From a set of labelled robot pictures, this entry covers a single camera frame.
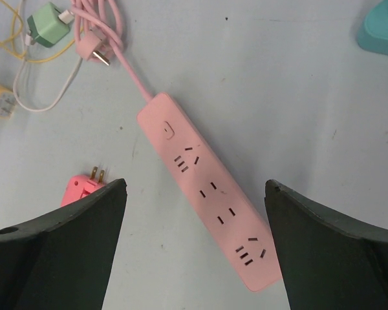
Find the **pink square adapter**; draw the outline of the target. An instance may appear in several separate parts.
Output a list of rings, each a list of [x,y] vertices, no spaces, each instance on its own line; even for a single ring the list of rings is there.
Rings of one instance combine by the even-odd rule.
[[[73,176],[65,189],[61,207],[76,202],[104,187],[104,176],[105,171],[98,170],[98,167],[93,167],[89,176],[84,174]]]

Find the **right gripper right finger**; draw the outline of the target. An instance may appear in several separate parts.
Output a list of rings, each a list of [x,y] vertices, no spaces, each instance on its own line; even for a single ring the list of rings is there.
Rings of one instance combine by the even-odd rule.
[[[388,229],[279,183],[265,207],[291,309],[388,309]]]

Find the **teal triangular power strip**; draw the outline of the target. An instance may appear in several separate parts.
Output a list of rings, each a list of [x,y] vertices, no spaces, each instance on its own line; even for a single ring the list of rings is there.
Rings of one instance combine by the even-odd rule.
[[[388,0],[381,1],[365,16],[356,41],[368,52],[388,56]]]

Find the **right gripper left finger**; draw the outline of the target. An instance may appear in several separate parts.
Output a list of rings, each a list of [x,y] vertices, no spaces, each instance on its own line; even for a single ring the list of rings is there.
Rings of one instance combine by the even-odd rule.
[[[0,309],[101,309],[127,201],[117,179],[0,230]]]

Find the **pink power strip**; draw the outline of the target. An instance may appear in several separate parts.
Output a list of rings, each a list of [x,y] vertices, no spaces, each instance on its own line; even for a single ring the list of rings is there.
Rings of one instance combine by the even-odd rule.
[[[258,292],[280,280],[268,224],[181,107],[160,93],[137,121],[245,286]]]

